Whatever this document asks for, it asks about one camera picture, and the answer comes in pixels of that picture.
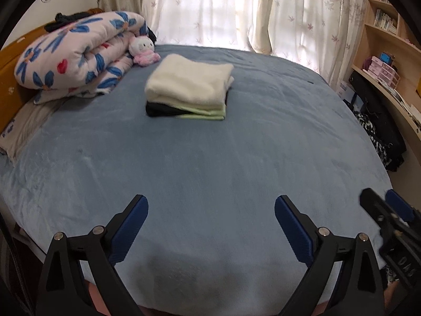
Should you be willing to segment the cream fuzzy knit cardigan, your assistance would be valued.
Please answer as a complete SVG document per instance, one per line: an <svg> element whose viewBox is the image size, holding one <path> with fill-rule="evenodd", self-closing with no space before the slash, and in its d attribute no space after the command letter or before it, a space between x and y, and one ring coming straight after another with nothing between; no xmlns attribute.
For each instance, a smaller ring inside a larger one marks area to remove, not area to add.
<svg viewBox="0 0 421 316"><path fill-rule="evenodd" d="M208 110L224 108L233 70L231 63L192 61L172 53L148 77L146 100Z"/></svg>

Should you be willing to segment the yellow item on shelf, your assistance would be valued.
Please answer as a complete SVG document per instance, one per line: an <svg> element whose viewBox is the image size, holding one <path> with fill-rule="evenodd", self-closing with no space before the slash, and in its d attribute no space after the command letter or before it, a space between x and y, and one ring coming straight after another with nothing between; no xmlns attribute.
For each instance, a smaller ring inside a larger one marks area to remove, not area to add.
<svg viewBox="0 0 421 316"><path fill-rule="evenodd" d="M420 78L420 80L419 80L419 82L417 84L416 92L417 92L417 95L419 97L421 97L421 78Z"/></svg>

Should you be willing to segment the white box under shelf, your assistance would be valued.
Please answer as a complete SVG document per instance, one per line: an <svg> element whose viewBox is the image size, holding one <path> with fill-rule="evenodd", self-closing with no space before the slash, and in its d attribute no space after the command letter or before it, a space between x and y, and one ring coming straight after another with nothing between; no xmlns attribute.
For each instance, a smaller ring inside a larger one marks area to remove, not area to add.
<svg viewBox="0 0 421 316"><path fill-rule="evenodd" d="M337 88L337 94L343 101L351 103L355 95L355 91L348 82L341 81Z"/></svg>

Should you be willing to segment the pink mini drawer organizer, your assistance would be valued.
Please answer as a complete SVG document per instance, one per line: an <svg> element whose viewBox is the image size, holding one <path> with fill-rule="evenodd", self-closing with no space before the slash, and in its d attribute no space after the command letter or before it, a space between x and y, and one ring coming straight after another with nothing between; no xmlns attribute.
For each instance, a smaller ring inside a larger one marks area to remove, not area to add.
<svg viewBox="0 0 421 316"><path fill-rule="evenodd" d="M397 88L400 82L400 76L397 71L376 56L371 58L368 74L390 88Z"/></svg>

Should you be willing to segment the wooden curved shelf unit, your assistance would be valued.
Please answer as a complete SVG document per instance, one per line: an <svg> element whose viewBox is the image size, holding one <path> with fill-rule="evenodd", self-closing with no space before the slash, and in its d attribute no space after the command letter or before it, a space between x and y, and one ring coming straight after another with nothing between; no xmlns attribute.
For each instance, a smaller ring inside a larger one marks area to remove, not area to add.
<svg viewBox="0 0 421 316"><path fill-rule="evenodd" d="M376 9L398 14L397 35L374 27ZM391 60L390 66L400 76L397 88L390 88L368 74L365 61L373 56ZM420 42L390 0L367 0L363 33L352 69L383 94L404 139L420 159L420 97L416 92L420 80Z"/></svg>

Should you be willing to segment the beige pillow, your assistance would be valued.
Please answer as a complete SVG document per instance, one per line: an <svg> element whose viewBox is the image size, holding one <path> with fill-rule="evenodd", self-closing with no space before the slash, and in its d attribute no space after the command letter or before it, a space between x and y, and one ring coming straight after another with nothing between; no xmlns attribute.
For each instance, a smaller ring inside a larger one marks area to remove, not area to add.
<svg viewBox="0 0 421 316"><path fill-rule="evenodd" d="M64 101L60 99L37 105L31 99L26 103L1 133L1 154L15 164L24 147Z"/></svg>

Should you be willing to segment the row of books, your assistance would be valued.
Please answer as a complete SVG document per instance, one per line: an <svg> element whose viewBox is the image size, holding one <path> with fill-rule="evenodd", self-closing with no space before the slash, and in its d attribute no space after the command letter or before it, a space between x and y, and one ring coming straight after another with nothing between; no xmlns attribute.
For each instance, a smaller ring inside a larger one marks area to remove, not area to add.
<svg viewBox="0 0 421 316"><path fill-rule="evenodd" d="M376 9L374 27L387 31L393 35L398 34L398 14Z"/></svg>

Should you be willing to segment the blue fleece bed blanket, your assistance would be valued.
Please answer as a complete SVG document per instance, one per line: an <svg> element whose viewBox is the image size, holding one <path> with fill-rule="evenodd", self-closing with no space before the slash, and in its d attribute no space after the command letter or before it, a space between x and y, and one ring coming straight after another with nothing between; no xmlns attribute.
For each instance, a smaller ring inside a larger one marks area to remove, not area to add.
<svg viewBox="0 0 421 316"><path fill-rule="evenodd" d="M159 46L193 61L231 63L223 121L149 118L152 67L73 98L25 146L1 158L1 197L42 249L84 235L145 195L148 217L117 271L135 301L176 315L274 315L306 267L274 213L287 195L334 234L382 240L360 207L366 187L391 188L368 135L310 69L224 48Z"/></svg>

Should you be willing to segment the orange headboard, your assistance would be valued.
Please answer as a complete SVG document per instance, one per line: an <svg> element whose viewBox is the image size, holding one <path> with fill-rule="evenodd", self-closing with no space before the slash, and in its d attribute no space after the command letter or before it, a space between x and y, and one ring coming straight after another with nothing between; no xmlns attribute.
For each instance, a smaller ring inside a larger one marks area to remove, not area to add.
<svg viewBox="0 0 421 316"><path fill-rule="evenodd" d="M76 95L115 59L102 53L96 63L93 53L110 50L102 43L117 39L110 24L115 15L101 9L89 13L52 33L39 26L1 50L1 130L31 99L39 105Z"/></svg>

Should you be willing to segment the green and black folded garment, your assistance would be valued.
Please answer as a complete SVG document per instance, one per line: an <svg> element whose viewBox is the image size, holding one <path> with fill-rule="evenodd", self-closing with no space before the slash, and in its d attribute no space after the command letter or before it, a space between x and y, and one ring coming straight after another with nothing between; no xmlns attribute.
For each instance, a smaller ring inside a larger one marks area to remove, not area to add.
<svg viewBox="0 0 421 316"><path fill-rule="evenodd" d="M176 117L181 119L203 119L223 121L225 119L225 107L216 110L204 110L190 107L178 108L164 103L146 103L146 114L151 118Z"/></svg>

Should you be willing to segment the white floral sheer curtain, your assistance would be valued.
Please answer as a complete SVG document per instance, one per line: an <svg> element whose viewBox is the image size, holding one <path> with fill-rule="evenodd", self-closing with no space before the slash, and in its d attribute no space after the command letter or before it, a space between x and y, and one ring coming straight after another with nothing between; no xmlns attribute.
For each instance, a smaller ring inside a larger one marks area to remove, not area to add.
<svg viewBox="0 0 421 316"><path fill-rule="evenodd" d="M330 86L345 78L367 0L101 0L144 16L159 43L232 48L285 58Z"/></svg>

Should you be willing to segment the floral folded quilt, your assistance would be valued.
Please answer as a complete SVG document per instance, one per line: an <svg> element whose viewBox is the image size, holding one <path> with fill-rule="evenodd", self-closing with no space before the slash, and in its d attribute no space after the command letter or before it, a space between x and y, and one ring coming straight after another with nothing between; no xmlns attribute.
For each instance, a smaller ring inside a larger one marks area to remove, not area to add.
<svg viewBox="0 0 421 316"><path fill-rule="evenodd" d="M36 39L17 61L15 79L38 92L35 104L108 94L133 65L131 39L147 33L140 14L94 14Z"/></svg>

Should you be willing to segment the white pink plush cat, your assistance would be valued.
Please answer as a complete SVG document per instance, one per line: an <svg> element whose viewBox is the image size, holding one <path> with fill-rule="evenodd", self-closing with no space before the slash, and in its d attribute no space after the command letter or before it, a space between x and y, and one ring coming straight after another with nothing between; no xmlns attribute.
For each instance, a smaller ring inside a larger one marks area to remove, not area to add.
<svg viewBox="0 0 421 316"><path fill-rule="evenodd" d="M128 50L133 57L133 63L147 67L161 60L155 52L155 46L148 36L134 36L129 41Z"/></svg>

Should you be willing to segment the black garment behind quilt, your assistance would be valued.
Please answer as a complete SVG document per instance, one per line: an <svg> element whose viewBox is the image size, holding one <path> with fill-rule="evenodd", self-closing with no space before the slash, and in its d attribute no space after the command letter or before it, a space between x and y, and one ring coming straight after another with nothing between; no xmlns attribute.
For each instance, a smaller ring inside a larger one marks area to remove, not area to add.
<svg viewBox="0 0 421 316"><path fill-rule="evenodd" d="M89 17L90 15L91 14L88 12L79 12L71 15L64 15L62 13L58 13L55 16L54 21L46 24L44 26L44 29L47 33L52 33L58 29L63 28L64 26L72 24L75 21Z"/></svg>

